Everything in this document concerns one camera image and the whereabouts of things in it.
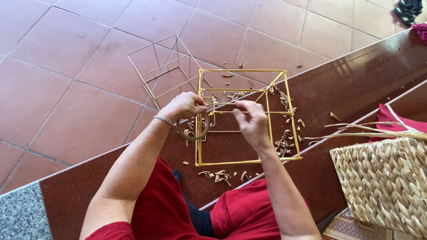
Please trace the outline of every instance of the silver bracelet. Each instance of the silver bracelet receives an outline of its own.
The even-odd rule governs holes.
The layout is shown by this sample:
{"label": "silver bracelet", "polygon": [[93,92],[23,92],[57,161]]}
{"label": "silver bracelet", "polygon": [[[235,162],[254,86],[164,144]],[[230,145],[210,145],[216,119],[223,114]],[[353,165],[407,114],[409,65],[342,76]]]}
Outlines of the silver bracelet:
{"label": "silver bracelet", "polygon": [[168,123],[170,123],[173,126],[173,122],[171,120],[167,119],[167,118],[160,117],[160,116],[157,116],[157,115],[154,116],[153,118],[158,118],[160,120],[167,121]]}

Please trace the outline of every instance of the hand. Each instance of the hand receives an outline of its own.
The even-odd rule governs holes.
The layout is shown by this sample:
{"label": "hand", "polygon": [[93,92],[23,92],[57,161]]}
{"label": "hand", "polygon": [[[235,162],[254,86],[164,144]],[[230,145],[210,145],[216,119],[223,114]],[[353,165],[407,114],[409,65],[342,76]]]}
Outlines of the hand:
{"label": "hand", "polygon": [[263,151],[272,146],[268,132],[268,117],[264,113],[261,104],[253,101],[236,101],[236,106],[248,111],[251,119],[248,121],[246,116],[239,109],[234,109],[233,114],[239,123],[239,128],[246,141],[256,151]]}
{"label": "hand", "polygon": [[188,92],[176,96],[166,107],[162,108],[157,115],[165,117],[175,123],[180,119],[195,117],[197,114],[204,113],[207,110],[208,108],[205,106],[202,97],[193,92]]}

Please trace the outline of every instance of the brown granite ledge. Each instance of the brown granite ledge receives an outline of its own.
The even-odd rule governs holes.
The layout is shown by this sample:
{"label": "brown granite ledge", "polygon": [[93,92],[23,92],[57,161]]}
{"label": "brown granite ledge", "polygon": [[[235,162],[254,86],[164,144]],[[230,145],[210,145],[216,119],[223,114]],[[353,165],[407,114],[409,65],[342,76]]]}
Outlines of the brown granite ledge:
{"label": "brown granite ledge", "polygon": [[[301,118],[306,124],[299,134],[305,137],[333,133],[335,129],[323,127],[336,123],[330,118],[330,111],[342,122],[351,123],[375,110],[379,103],[386,103],[389,98],[392,100],[401,95],[427,79],[426,58],[427,47],[419,40],[415,31],[407,30],[289,78],[291,98],[294,106],[298,108],[296,119]],[[284,89],[283,83],[279,84],[279,88]],[[283,110],[278,99],[274,99],[274,96],[270,99],[271,111]],[[220,123],[218,128],[237,127],[232,115],[217,116]],[[274,139],[287,129],[281,115],[272,116],[272,129]],[[329,150],[364,141],[366,139],[331,139],[304,153],[304,159],[286,164],[298,189],[309,202],[316,222],[327,217],[335,209],[346,206]],[[307,147],[308,141],[301,142],[301,150]],[[92,196],[125,148],[126,146],[120,147],[40,181],[54,239],[78,238]],[[247,159],[254,154],[238,134],[208,135],[202,150],[206,162]],[[190,144],[190,147],[186,148],[185,141],[175,129],[170,132],[161,156],[172,169],[181,171],[183,191],[196,207],[207,204],[241,184],[238,178],[230,181],[232,187],[214,184],[211,179],[198,176],[198,172],[224,169],[231,173],[247,171],[253,176],[255,173],[262,173],[260,164],[223,167],[183,165],[183,161],[194,163],[194,146]]]}

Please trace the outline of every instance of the person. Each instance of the person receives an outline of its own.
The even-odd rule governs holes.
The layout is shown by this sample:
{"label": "person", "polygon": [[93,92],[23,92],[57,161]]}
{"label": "person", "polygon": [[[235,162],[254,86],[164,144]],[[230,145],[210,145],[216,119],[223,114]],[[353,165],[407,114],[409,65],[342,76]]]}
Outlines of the person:
{"label": "person", "polygon": [[268,118],[252,101],[233,114],[260,156],[265,179],[224,193],[212,211],[182,195],[179,172],[158,155],[171,123],[207,111],[203,99],[182,93],[158,112],[124,150],[91,200],[80,239],[322,239],[303,197],[269,140]]}

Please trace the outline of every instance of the woven basket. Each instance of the woven basket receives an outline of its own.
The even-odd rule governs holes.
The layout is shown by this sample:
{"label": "woven basket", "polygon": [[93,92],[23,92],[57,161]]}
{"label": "woven basket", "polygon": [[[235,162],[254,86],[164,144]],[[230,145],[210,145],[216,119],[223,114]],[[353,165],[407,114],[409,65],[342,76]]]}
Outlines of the woven basket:
{"label": "woven basket", "polygon": [[356,219],[427,238],[427,145],[397,138],[330,151]]}

